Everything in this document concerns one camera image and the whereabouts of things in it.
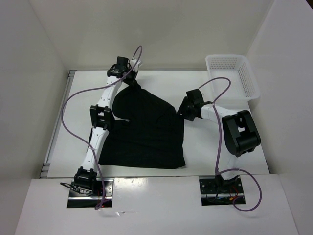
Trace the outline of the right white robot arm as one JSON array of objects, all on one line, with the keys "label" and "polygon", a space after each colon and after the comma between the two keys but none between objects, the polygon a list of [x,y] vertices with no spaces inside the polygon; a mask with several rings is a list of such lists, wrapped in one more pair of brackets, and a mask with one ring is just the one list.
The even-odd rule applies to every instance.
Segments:
[{"label": "right white robot arm", "polygon": [[218,125],[218,157],[215,164],[215,189],[226,192],[238,178],[239,158],[253,152],[261,138],[250,111],[235,111],[204,101],[199,89],[186,92],[178,115],[185,120],[209,120]]}]

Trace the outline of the black shorts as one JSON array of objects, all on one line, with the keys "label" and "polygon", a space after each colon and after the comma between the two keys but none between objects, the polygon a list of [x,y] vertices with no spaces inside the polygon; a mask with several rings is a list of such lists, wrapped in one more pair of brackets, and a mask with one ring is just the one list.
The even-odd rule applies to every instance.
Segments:
[{"label": "black shorts", "polygon": [[112,111],[118,120],[105,139],[100,165],[158,169],[186,165],[184,120],[174,106],[136,85],[116,95]]}]

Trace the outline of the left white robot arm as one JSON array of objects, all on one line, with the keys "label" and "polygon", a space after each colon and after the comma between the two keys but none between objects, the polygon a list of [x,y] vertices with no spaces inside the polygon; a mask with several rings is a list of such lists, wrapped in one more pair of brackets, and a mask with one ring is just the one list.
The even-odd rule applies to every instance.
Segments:
[{"label": "left white robot arm", "polygon": [[92,125],[89,146],[71,184],[74,191],[91,196],[101,189],[97,184],[97,176],[100,175],[98,161],[103,143],[114,125],[112,104],[123,80],[135,81],[139,66],[139,59],[118,57],[116,64],[108,70],[106,87],[99,101],[89,109]]}]

